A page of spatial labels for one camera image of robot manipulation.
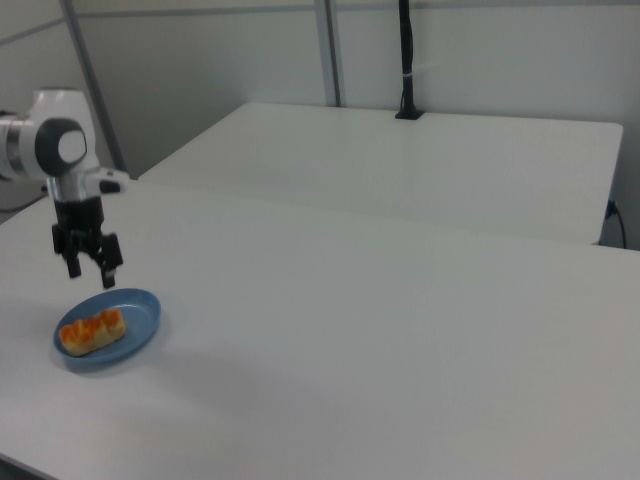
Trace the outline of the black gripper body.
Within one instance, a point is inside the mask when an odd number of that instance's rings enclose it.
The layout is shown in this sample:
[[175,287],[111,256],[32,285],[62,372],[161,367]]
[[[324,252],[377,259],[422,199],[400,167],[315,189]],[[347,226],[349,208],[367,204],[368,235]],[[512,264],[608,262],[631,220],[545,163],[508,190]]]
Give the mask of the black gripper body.
[[104,258],[102,231],[104,212],[100,197],[83,201],[55,201],[57,223],[52,226],[54,252],[65,260],[79,253],[87,254],[94,261]]

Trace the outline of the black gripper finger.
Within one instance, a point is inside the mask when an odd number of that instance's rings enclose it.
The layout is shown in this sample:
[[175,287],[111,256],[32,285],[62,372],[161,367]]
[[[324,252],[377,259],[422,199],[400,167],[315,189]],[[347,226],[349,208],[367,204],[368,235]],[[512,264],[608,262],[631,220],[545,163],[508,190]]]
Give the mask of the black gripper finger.
[[71,279],[75,279],[82,274],[78,255],[80,247],[77,240],[73,236],[67,236],[64,241],[62,256],[67,265],[68,274]]
[[101,236],[98,257],[103,288],[113,288],[116,270],[123,264],[119,240],[115,233]]

